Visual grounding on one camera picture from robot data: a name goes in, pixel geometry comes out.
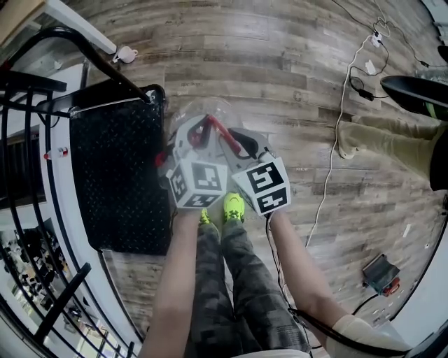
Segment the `red handle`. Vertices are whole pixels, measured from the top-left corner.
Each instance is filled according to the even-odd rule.
[[[400,278],[395,277],[389,286],[384,290],[384,296],[389,297],[390,295],[396,293],[400,288]]]
[[[209,121],[212,123],[213,126],[215,126],[219,132],[221,133],[221,136],[224,137],[227,144],[232,148],[233,153],[239,154],[241,152],[241,146],[238,144],[238,142],[232,137],[232,134],[225,128],[219,120],[214,117],[213,115],[209,115]]]

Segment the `white cable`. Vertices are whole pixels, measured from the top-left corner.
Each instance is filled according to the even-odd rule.
[[[347,82],[348,82],[349,77],[350,77],[350,68],[351,68],[351,67],[353,66],[353,64],[355,63],[355,61],[356,61],[356,56],[357,56],[358,53],[364,48],[365,43],[366,43],[370,38],[372,38],[372,37],[373,37],[373,35],[369,35],[369,36],[367,36],[367,37],[365,38],[365,40],[364,40],[363,44],[361,45],[361,47],[355,52],[355,56],[354,56],[354,58],[353,58],[353,61],[352,61],[352,62],[350,63],[350,65],[347,67],[347,75],[346,75],[346,77],[345,77],[344,87],[342,88],[341,113],[339,114],[339,118],[337,119],[336,127],[335,127],[335,144],[333,144],[333,147],[331,148],[331,152],[330,152],[330,170],[328,171],[327,178],[325,179],[325,184],[324,184],[324,186],[323,186],[323,198],[322,198],[322,201],[321,201],[321,203],[319,204],[319,207],[318,207],[318,209],[317,209],[316,221],[315,221],[315,223],[314,223],[314,225],[313,225],[313,228],[311,229],[311,233],[310,233],[310,235],[308,236],[307,243],[305,244],[305,247],[306,247],[306,248],[308,247],[309,242],[311,241],[311,238],[312,238],[312,236],[313,236],[314,230],[315,230],[315,228],[317,227],[317,223],[318,223],[318,221],[319,221],[319,214],[320,214],[320,212],[321,212],[323,202],[325,201],[325,199],[326,199],[326,197],[327,197],[327,184],[328,184],[328,180],[330,179],[331,171],[333,170],[333,153],[334,153],[335,148],[336,148],[336,145],[337,145],[337,127],[339,126],[339,122],[341,121],[342,114],[344,114],[344,96],[345,96],[345,87],[347,86]]]
[[[373,24],[373,28],[374,28],[375,31],[377,31],[377,32],[378,32],[379,34],[381,34],[382,36],[384,36],[384,37],[391,37],[391,29],[389,29],[389,26],[387,25],[386,16],[384,15],[383,10],[381,9],[381,7],[379,6],[379,4],[377,3],[377,0],[373,0],[373,1],[374,1],[374,2],[376,3],[376,5],[378,6],[378,9],[379,9],[379,11],[381,12],[381,15],[383,15],[383,17],[381,17],[381,16],[378,17],[378,23],[379,23],[379,26],[381,26],[383,29],[387,30],[388,34],[386,35],[386,34],[383,34],[383,33],[380,32],[380,31],[378,31],[378,30],[375,28],[375,24]]]

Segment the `white plug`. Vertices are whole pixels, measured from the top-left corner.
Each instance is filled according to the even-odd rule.
[[[371,38],[371,41],[373,43],[373,46],[376,48],[379,47],[379,42],[383,39],[383,35],[381,35],[379,32],[374,32],[373,37]]]

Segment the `wooden floor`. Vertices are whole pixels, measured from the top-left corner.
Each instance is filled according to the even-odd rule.
[[[370,26],[381,15],[371,0],[339,2]],[[378,2],[404,31],[419,59],[443,64],[436,30],[420,1]],[[287,166],[291,221],[301,239],[307,239],[323,196],[347,64],[370,30],[331,0],[68,3],[112,41],[139,51],[137,60],[121,70],[138,85],[159,83],[165,88],[167,118],[197,97],[219,96],[235,106],[246,128],[266,134]],[[380,77],[422,69],[397,30],[391,29],[384,44],[390,52],[384,73],[376,78],[360,75],[376,96],[384,96]],[[364,68],[371,59],[380,69],[385,58],[383,48],[368,43],[356,64]],[[92,71],[90,81],[100,79]],[[346,90],[344,112],[343,120],[370,114],[431,123],[390,99],[366,101],[351,88]],[[380,252],[402,270],[401,290],[388,299],[378,298],[360,313],[378,325],[406,299],[433,251],[443,221],[444,192],[433,193],[427,182],[376,155],[362,153],[347,161],[335,153],[333,159],[327,201],[309,252],[348,311],[372,294],[362,287],[361,269]],[[411,229],[403,237],[408,224]],[[248,213],[245,225],[256,252],[274,272],[263,220]],[[162,259],[108,252],[106,261],[130,317],[144,335]]]

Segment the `power adapter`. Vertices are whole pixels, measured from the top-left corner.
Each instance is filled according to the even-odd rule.
[[[375,96],[373,93],[370,93],[369,91],[366,91],[365,89],[358,89],[358,93],[361,97],[368,99],[369,101],[373,102],[375,99]]]
[[[381,40],[383,39],[383,35],[381,35],[378,31],[375,31],[373,33],[373,36],[371,38],[372,44],[373,46],[375,46],[376,48],[379,47]]]

